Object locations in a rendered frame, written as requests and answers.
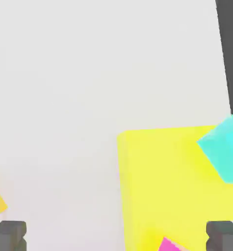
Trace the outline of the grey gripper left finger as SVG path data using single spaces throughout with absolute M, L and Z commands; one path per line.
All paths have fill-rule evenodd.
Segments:
M 27 251 L 26 222 L 0 222 L 0 251 Z

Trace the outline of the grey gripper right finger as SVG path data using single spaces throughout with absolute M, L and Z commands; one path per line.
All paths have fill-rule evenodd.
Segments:
M 209 221 L 206 233 L 206 251 L 233 251 L 233 222 Z

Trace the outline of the small magenta cube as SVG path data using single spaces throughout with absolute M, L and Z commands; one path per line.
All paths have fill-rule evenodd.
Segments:
M 157 251 L 189 251 L 182 245 L 164 237 Z

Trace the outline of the small cyan cube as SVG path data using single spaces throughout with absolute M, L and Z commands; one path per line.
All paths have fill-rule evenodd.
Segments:
M 220 177 L 233 184 L 233 115 L 197 141 Z

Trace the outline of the large yellow box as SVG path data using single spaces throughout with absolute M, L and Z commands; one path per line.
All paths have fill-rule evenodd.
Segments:
M 118 135 L 126 251 L 158 251 L 168 238 L 206 251 L 208 221 L 233 220 L 233 184 L 197 144 L 211 126 L 129 130 Z

